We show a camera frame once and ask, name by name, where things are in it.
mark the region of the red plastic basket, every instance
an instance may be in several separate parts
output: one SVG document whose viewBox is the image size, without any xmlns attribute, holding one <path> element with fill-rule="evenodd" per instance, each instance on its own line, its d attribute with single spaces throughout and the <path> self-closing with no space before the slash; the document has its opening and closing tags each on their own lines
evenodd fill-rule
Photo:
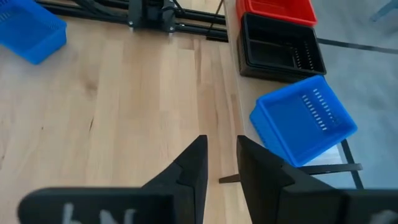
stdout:
<svg viewBox="0 0 398 224">
<path fill-rule="evenodd" d="M 236 12 L 239 19 L 251 12 L 305 26 L 317 24 L 311 0 L 236 0 Z"/>
</svg>

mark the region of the blue plastic basket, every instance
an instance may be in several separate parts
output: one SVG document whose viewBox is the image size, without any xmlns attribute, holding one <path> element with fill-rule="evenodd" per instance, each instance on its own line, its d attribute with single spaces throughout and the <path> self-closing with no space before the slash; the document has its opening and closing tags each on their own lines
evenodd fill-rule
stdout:
<svg viewBox="0 0 398 224">
<path fill-rule="evenodd" d="M 33 0 L 0 0 L 0 44 L 33 64 L 65 45 L 66 27 Z"/>
<path fill-rule="evenodd" d="M 260 97 L 250 120 L 264 146 L 295 167 L 303 166 L 357 130 L 319 75 Z"/>
</svg>

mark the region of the gray floor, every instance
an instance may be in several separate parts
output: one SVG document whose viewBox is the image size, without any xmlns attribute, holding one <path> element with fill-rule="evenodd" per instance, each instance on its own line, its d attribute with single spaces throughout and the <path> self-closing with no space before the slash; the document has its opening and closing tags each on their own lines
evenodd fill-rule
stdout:
<svg viewBox="0 0 398 224">
<path fill-rule="evenodd" d="M 369 18 L 389 0 L 313 0 L 323 39 L 398 49 L 398 9 Z M 356 121 L 348 139 L 366 188 L 398 188 L 398 55 L 321 45 L 326 79 Z M 320 177 L 353 187 L 349 174 Z"/>
</svg>

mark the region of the black plastic tray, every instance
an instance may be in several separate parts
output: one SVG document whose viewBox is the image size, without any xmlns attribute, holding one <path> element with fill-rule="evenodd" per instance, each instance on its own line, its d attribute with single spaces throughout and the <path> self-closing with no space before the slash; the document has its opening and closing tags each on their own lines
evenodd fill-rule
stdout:
<svg viewBox="0 0 398 224">
<path fill-rule="evenodd" d="M 243 76 L 296 82 L 326 74 L 311 27 L 245 13 L 237 45 Z"/>
</svg>

